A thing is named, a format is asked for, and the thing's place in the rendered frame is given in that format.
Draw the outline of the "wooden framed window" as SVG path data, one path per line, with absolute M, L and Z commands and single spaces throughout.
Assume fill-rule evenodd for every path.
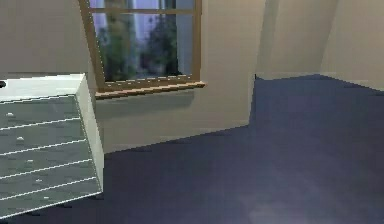
M 98 100 L 205 86 L 202 0 L 77 1 Z

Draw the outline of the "white chest of drawers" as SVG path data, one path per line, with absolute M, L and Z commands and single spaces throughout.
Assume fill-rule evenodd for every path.
M 86 75 L 0 80 L 0 220 L 104 191 Z

